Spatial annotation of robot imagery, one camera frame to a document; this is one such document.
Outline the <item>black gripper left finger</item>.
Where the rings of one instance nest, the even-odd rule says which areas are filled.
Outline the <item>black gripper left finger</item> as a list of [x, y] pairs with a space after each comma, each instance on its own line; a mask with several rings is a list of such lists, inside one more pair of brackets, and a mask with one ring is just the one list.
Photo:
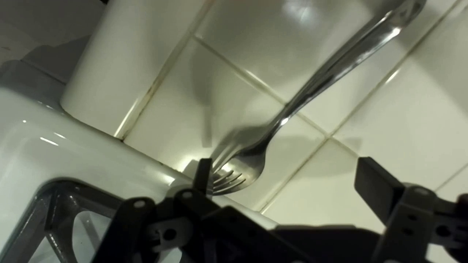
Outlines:
[[170, 250], [181, 263], [314, 263], [314, 258], [233, 206], [213, 200], [213, 159], [204, 158], [191, 185], [156, 203], [125, 200], [93, 263], [162, 263]]

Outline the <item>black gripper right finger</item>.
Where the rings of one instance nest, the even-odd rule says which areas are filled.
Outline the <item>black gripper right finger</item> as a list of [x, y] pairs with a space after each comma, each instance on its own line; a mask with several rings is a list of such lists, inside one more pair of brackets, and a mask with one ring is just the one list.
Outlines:
[[420, 184], [403, 183], [371, 156], [358, 161], [355, 188], [385, 225], [374, 263], [429, 263], [431, 244], [468, 263], [468, 194], [441, 199]]

